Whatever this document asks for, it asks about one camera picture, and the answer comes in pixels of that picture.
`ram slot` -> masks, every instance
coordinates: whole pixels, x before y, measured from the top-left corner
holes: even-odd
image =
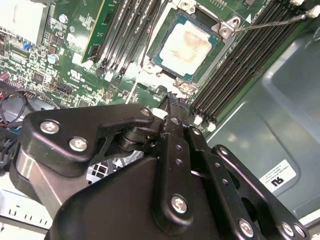
[[[124,57],[124,55],[126,53],[126,50],[128,49],[128,46],[130,45],[130,42],[132,41],[132,38],[135,35],[135,31],[139,25],[141,16],[145,12],[147,6],[148,5],[145,4],[145,1],[142,1],[141,4],[139,3],[138,8],[136,9],[136,17],[133,20],[132,27],[130,28],[130,31],[129,31],[127,37],[125,38],[124,43],[122,44],[120,50],[116,54],[115,59],[110,61],[110,63],[109,63],[109,66],[111,66],[110,68],[112,70],[115,70],[118,68],[122,58]]]
[[[300,14],[288,8],[288,1],[272,1],[259,16],[256,25],[288,20]],[[294,31],[298,23],[259,28],[246,32],[212,79],[191,104],[191,110],[216,119],[243,87],[259,74],[259,70]]]
[[[125,13],[128,10],[128,5],[132,2],[132,0],[123,0],[121,1],[120,5],[118,6],[111,26],[107,32],[106,37],[102,45],[99,47],[94,61],[98,62],[103,57],[104,54],[108,54],[108,50],[110,49],[111,45],[114,43],[115,37],[117,36],[119,30],[121,29],[122,23],[125,19]]]
[[[161,6],[160,0],[154,0],[150,1],[145,14],[141,17],[138,28],[135,30],[136,38],[134,40],[134,43],[132,47],[130,48],[129,53],[127,54],[125,61],[123,63],[123,66],[120,71],[120,75],[123,75],[129,64],[132,62],[133,57],[135,56],[137,50],[139,49],[139,46],[142,44],[142,41],[144,41],[144,36],[148,32],[148,28],[150,27],[151,23],[157,15],[158,8]]]
[[[122,22],[121,30],[118,32],[116,38],[114,39],[114,42],[112,44],[112,47],[110,48],[110,51],[108,52],[104,62],[106,65],[106,68],[110,67],[112,62],[114,61],[115,55],[117,51],[123,46],[123,42],[129,37],[130,29],[133,28],[133,25],[135,23],[135,19],[138,18],[138,10],[139,6],[141,5],[141,0],[133,0],[129,8],[126,12],[126,17],[124,21]]]

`white label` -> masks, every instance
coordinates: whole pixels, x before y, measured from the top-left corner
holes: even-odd
[[[296,176],[296,172],[290,166],[287,160],[283,160],[277,166],[272,168],[263,177],[260,182],[270,191],[274,192],[285,183],[289,182]]]

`black mechanical arm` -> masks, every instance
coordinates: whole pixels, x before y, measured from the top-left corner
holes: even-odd
[[[210,149],[179,101],[161,119],[139,104],[29,114],[10,169],[43,204],[46,240],[310,239],[308,231],[222,145]],[[144,157],[89,185],[88,167]]]

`gray metal panel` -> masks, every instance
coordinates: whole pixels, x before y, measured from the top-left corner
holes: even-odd
[[[283,160],[296,176],[273,192],[298,218],[320,208],[320,41],[295,40],[208,138],[257,178]]]

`motherboard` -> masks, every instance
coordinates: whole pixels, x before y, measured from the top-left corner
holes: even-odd
[[[288,0],[0,0],[0,79],[61,108],[185,99],[216,124],[308,21]],[[250,26],[288,21],[287,25]]]

